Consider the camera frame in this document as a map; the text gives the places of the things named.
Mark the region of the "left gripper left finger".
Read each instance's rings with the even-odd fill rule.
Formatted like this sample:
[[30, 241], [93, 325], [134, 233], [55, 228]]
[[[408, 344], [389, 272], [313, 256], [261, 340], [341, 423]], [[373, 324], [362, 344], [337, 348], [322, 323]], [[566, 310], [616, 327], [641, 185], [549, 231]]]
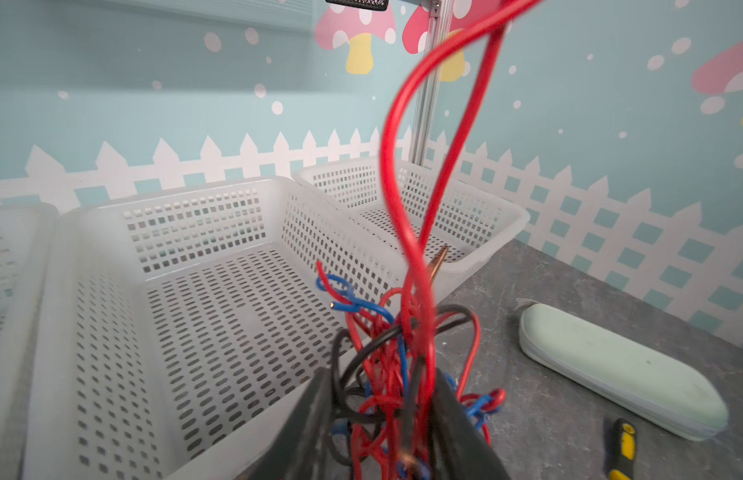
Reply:
[[332, 413], [331, 373], [321, 368], [249, 478], [324, 479]]

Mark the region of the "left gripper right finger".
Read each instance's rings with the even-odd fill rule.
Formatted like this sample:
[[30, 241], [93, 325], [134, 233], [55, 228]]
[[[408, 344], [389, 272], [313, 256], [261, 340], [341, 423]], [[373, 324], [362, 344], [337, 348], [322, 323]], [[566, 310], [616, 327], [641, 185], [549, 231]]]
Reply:
[[467, 420], [447, 383], [435, 384], [429, 414], [431, 479], [503, 479], [509, 474], [495, 451]]

